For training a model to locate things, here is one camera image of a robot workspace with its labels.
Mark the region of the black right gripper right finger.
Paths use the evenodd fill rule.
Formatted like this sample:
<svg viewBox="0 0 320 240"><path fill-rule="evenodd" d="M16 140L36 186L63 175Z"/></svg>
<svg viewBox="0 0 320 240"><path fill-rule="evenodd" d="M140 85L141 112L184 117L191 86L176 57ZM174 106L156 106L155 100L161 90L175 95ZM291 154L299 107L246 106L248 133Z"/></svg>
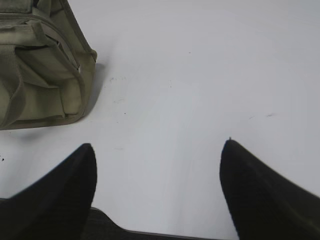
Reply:
<svg viewBox="0 0 320 240"><path fill-rule="evenodd" d="M223 146L219 179L239 239L320 238L320 198L274 171L235 140Z"/></svg>

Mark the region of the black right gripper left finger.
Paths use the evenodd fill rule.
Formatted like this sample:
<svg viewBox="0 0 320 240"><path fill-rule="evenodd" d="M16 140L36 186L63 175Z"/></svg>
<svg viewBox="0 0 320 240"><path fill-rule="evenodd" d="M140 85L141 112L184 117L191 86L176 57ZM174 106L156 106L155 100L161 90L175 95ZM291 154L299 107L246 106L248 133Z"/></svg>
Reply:
<svg viewBox="0 0 320 240"><path fill-rule="evenodd" d="M84 143L42 178L0 201L2 240L79 240L97 185L97 162Z"/></svg>

